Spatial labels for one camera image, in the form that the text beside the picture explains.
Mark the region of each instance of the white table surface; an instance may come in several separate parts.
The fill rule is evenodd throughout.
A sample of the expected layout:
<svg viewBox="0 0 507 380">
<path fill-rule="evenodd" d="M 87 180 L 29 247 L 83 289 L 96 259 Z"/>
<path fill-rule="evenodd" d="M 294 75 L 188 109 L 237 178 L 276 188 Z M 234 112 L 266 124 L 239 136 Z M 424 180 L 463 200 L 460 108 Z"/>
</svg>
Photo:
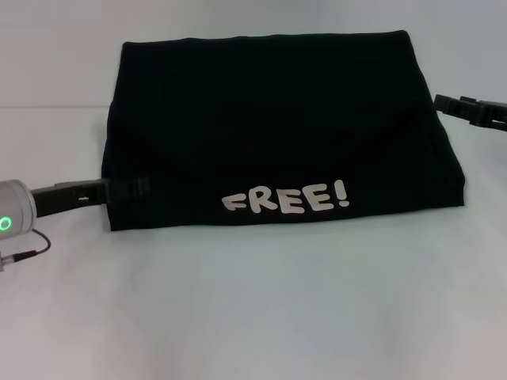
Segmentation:
<svg viewBox="0 0 507 380">
<path fill-rule="evenodd" d="M 126 40 L 405 29 L 433 95 L 507 100 L 500 0 L 1 8 L 0 178 L 31 188 L 99 176 Z M 100 207 L 38 220 L 54 247 L 0 275 L 0 378 L 506 379 L 507 133 L 441 119 L 466 207 L 120 233 Z"/>
</svg>

